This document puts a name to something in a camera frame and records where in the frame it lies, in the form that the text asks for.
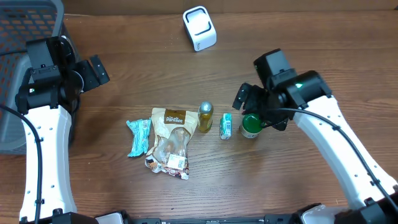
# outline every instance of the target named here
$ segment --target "label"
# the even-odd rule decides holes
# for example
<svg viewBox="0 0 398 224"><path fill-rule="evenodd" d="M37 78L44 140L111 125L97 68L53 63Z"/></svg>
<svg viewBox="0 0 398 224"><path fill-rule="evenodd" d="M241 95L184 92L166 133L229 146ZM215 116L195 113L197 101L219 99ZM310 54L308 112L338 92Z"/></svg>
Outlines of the label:
<svg viewBox="0 0 398 224"><path fill-rule="evenodd" d="M246 131L242 124L240 125L239 129L241 130L242 135L246 138L255 138L259 135L259 133L250 133Z"/></svg>
<svg viewBox="0 0 398 224"><path fill-rule="evenodd" d="M230 135L231 134L231 121L226 121L226 129L225 129L225 135Z"/></svg>
<svg viewBox="0 0 398 224"><path fill-rule="evenodd" d="M165 124L185 124L186 111L183 110L167 110L164 113Z"/></svg>
<svg viewBox="0 0 398 224"><path fill-rule="evenodd" d="M171 154L169 156L169 161L167 162L167 167L183 170L185 168L185 160L186 159L187 158L185 158L183 156Z"/></svg>
<svg viewBox="0 0 398 224"><path fill-rule="evenodd" d="M142 121L142 127L143 127L144 129L147 129L147 128L148 128L148 120L143 120L143 121Z"/></svg>

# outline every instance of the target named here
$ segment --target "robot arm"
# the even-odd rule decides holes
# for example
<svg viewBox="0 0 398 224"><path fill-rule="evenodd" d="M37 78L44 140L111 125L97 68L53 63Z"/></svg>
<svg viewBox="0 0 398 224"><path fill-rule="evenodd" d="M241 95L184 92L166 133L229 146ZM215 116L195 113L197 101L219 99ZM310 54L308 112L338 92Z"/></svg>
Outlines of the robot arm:
<svg viewBox="0 0 398 224"><path fill-rule="evenodd" d="M389 195L394 193L393 187L397 185L397 182L367 152L361 141L347 124L334 97L321 96L312 100L308 102L308 108L305 108L305 110L328 118L340 126L355 143L355 146L364 157L374 175L380 180L386 192ZM325 158L331 167L339 180L351 209L365 207L365 201L368 198L372 198L374 201L384 198L380 190L372 184L372 179L367 174L352 147L339 132L334 131L329 124L308 114L295 113L293 120L315 143L323 158Z"/></svg>
<svg viewBox="0 0 398 224"><path fill-rule="evenodd" d="M34 125L41 138L43 163L39 194L42 200L36 202L39 169L35 137L23 122L27 164L20 221L29 223L38 218L35 210L39 208L41 223L57 223L53 215L68 212L72 214L65 216L67 218L80 218L82 223L92 223L74 213L76 205L70 188L68 145L73 135L71 126L80 106L80 94L107 83L108 74L97 56L90 58L94 68L87 60L78 62L77 54L63 37L33 40L26 43L26 49L32 68L24 75L16 95L16 105L18 112Z"/></svg>
<svg viewBox="0 0 398 224"><path fill-rule="evenodd" d="M243 114L256 113L263 128L272 126L279 131L284 131L288 120L292 119L315 143L339 180L351 209L344 214L336 214L339 210L334 210L328 223L345 223L347 220L359 223L359 219L372 223L398 220L397 182L376 163L348 126L321 76L315 71L297 75L280 49L259 57L254 61L254 67L264 88L242 84L233 108L239 110L244 103ZM376 215L365 217L370 213Z"/></svg>
<svg viewBox="0 0 398 224"><path fill-rule="evenodd" d="M72 197L69 179L68 137L72 117L59 106L50 109L42 106L29 110L25 117L36 127L43 139L42 160L42 200L40 217L51 217L53 210L61 208L63 212L77 212ZM24 203L19 215L20 220L28 222L35 218L35 200L37 193L37 150L32 131L24 123L26 135L26 187Z"/></svg>

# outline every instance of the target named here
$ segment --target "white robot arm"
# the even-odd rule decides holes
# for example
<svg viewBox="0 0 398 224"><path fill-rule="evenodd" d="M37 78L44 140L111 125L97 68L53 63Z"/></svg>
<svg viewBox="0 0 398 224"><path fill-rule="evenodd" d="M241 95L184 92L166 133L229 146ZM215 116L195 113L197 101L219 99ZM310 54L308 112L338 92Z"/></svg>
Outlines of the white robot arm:
<svg viewBox="0 0 398 224"><path fill-rule="evenodd" d="M308 108L305 110L319 114L337 124L354 142L387 194L395 193L394 188L397 186L397 181L389 176L371 157L344 119L334 97L321 96L312 100L308 102ZM366 207L365 201L369 198L376 202L384 198L384 195L364 169L353 148L338 131L333 130L329 124L318 118L304 113L295 113L293 120L315 143L336 175L350 209L357 210ZM332 224L335 221L335 215L343 210L346 210L346 208L326 208L324 205L320 205L304 213L302 221L306 224Z"/></svg>
<svg viewBox="0 0 398 224"><path fill-rule="evenodd" d="M41 145L44 203L41 205L40 217L51 217L56 208L61 208L65 213L77 212L69 179L68 137L72 117L62 106L54 109L50 109L50 106L30 109L25 117L36 127L36 131L43 139ZM37 148L30 127L23 123L27 148L26 187L19 218L22 220L26 217L28 221L32 221L35 219L36 209Z"/></svg>

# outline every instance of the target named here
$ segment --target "gray crate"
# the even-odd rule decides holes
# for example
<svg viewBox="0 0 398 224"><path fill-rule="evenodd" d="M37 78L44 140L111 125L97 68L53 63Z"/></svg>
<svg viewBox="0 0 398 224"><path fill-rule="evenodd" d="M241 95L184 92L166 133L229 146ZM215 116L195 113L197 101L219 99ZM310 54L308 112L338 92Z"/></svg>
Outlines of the gray crate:
<svg viewBox="0 0 398 224"><path fill-rule="evenodd" d="M65 35L61 0L2 0L0 2L0 53L24 50L28 40ZM0 57L0 103L16 110L15 95L27 68L26 53ZM22 122L0 110L0 154L25 154Z"/></svg>

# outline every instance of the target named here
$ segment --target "snack bag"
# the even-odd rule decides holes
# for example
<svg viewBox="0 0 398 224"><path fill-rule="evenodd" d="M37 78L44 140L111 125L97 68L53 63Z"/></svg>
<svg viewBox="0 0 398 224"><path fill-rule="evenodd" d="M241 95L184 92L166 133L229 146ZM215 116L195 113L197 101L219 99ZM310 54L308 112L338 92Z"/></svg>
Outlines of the snack bag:
<svg viewBox="0 0 398 224"><path fill-rule="evenodd" d="M198 125L198 113L154 108L151 118L155 144L147 153L145 165L155 173L162 171L188 180L187 144Z"/></svg>

